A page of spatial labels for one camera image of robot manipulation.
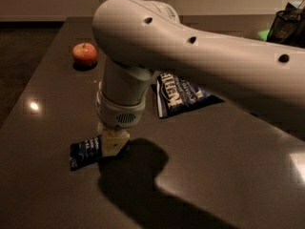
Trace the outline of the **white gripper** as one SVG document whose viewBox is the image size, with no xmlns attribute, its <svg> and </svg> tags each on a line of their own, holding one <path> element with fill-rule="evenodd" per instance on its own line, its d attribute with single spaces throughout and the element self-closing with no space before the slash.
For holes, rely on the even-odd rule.
<svg viewBox="0 0 305 229">
<path fill-rule="evenodd" d="M 128 143 L 130 134 L 125 129 L 140 121 L 148 89 L 148 83 L 99 82 L 96 109 L 101 121 L 97 131 L 101 134 L 102 156 L 117 156 Z"/>
</svg>

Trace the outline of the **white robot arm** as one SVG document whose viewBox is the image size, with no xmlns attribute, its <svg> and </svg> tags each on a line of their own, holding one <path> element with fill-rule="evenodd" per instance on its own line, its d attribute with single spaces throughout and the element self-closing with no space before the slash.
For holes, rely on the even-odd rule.
<svg viewBox="0 0 305 229">
<path fill-rule="evenodd" d="M 106 55 L 97 95 L 106 129 L 135 126 L 151 81 L 165 72 L 305 138 L 305 50 L 198 31 L 155 1 L 107 0 L 94 14 L 92 31 Z"/>
</svg>

